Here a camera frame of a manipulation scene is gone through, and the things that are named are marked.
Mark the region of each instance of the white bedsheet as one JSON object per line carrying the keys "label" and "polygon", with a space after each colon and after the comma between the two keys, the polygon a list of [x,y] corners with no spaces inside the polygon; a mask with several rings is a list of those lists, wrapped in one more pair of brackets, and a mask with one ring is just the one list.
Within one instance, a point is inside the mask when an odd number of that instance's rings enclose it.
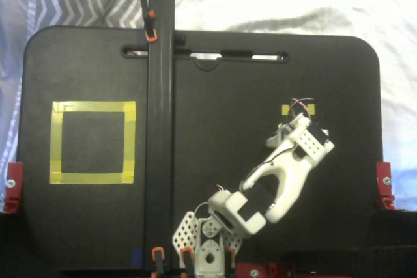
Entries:
{"label": "white bedsheet", "polygon": [[[26,40],[13,34],[30,37],[53,24],[141,26],[139,0],[96,3],[0,0],[0,74],[12,73],[0,82],[3,183],[5,165],[16,151],[17,127],[11,123],[17,123],[14,104]],[[417,210],[417,0],[176,0],[176,6],[177,29],[351,35],[369,42],[381,65],[384,160],[392,164],[396,205]],[[68,7],[85,19],[73,19]]]}

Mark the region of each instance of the wire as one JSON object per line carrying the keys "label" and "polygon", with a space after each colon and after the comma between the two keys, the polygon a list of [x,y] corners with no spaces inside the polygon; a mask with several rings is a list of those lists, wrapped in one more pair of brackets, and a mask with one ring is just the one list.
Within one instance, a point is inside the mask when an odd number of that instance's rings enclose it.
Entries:
{"label": "wire", "polygon": [[307,110],[307,113],[308,113],[308,117],[309,117],[309,119],[311,120],[311,115],[310,115],[310,113],[309,113],[309,111],[308,111],[308,108],[306,107],[306,105],[305,104],[303,104],[301,101],[306,101],[306,100],[313,100],[314,102],[315,102],[315,99],[314,98],[302,98],[302,99],[294,99],[293,98],[293,100],[296,100],[292,105],[291,105],[291,107],[289,107],[289,110],[288,110],[288,114],[287,114],[287,124],[288,124],[288,117],[289,117],[289,114],[290,114],[290,112],[293,110],[293,107],[294,107],[294,105],[296,105],[296,104],[300,104],[302,107],[304,107],[306,110]]}
{"label": "wire", "polygon": [[268,161],[265,161],[265,162],[262,162],[261,164],[259,164],[257,167],[255,167],[255,168],[253,168],[251,171],[250,171],[250,173],[246,176],[246,178],[243,180],[243,181],[241,181],[240,182],[240,184],[239,184],[239,191],[240,192],[242,192],[243,193],[243,191],[242,191],[242,185],[243,185],[243,183],[248,179],[248,177],[254,172],[254,171],[256,171],[258,168],[260,168],[262,165],[265,165],[265,164],[268,164],[268,163],[271,163],[271,166],[274,166],[274,160],[278,157],[278,156],[280,156],[281,154],[283,154],[284,152],[287,152],[287,151],[290,151],[290,150],[292,150],[293,148],[295,148],[295,146],[296,146],[296,144],[294,144],[291,148],[287,148],[287,149],[285,149],[285,150],[282,150],[282,151],[280,151],[280,152],[278,152],[275,156],[273,156],[272,157],[272,159],[270,159],[270,160],[268,160]]}
{"label": "wire", "polygon": [[303,104],[302,102],[298,102],[298,104],[302,106],[302,108],[304,109],[304,111],[305,111],[305,112],[307,112],[307,116],[308,116],[308,118],[311,120],[310,111],[309,111],[309,109],[306,107],[306,105],[305,105],[305,104]]}
{"label": "wire", "polygon": [[[196,208],[195,208],[195,210],[194,210],[194,218],[197,220],[197,223],[198,223],[198,218],[197,218],[197,216],[196,216],[197,211],[198,211],[198,209],[199,209],[200,207],[202,207],[202,206],[203,206],[203,205],[205,205],[205,204],[209,205],[209,203],[208,203],[208,202],[203,202],[203,203],[198,204],[198,205],[197,205],[197,207],[196,207]],[[198,232],[198,230],[197,230],[197,227],[196,227],[195,223],[194,223],[194,230],[195,230],[195,232]]]}

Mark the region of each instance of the robotic arm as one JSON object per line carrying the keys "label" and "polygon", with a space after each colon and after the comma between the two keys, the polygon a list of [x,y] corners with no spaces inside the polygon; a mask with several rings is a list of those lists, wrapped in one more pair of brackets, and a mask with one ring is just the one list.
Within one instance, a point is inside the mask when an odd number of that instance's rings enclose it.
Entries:
{"label": "robotic arm", "polygon": [[[196,277],[224,276],[225,249],[235,255],[242,239],[258,233],[266,221],[277,223],[300,196],[308,173],[334,148],[328,131],[302,113],[288,125],[280,124],[266,145],[275,150],[241,181],[238,191],[216,192],[208,200],[210,217],[196,219],[188,212],[174,234],[180,266],[192,265]],[[184,251],[193,262],[184,262]]]}

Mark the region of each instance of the yellow tape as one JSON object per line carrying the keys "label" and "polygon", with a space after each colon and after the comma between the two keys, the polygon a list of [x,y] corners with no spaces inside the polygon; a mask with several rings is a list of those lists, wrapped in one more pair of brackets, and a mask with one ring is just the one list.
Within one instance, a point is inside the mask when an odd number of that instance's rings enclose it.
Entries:
{"label": "yellow tape", "polygon": [[[288,104],[283,104],[282,105],[282,115],[288,115],[288,111],[289,111],[289,105]],[[307,105],[307,109],[310,112],[310,115],[314,115],[315,114],[315,106],[314,104],[308,104]]]}
{"label": "yellow tape", "polygon": [[314,104],[308,104],[307,105],[307,109],[310,112],[310,115],[314,115],[315,114],[315,106],[314,106]]}
{"label": "yellow tape", "polygon": [[[124,112],[123,172],[62,173],[64,112]],[[136,103],[63,101],[52,103],[50,184],[132,184],[135,171]]]}
{"label": "yellow tape", "polygon": [[282,105],[282,115],[288,115],[288,111],[289,111],[289,105],[288,104],[283,104]]}

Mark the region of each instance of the red mount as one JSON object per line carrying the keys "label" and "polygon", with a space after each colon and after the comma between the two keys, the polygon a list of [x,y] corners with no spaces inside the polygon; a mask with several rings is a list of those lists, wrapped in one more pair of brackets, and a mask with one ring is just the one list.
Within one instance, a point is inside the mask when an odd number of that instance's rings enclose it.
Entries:
{"label": "red mount", "polygon": [[346,276],[297,273],[295,267],[277,263],[237,263],[235,278],[349,278]]}
{"label": "red mount", "polygon": [[23,163],[12,162],[7,167],[6,198],[4,213],[14,214],[18,211],[23,184]]}
{"label": "red mount", "polygon": [[392,195],[390,163],[377,163],[377,182],[381,208],[384,210],[397,210],[393,203],[395,197]]}

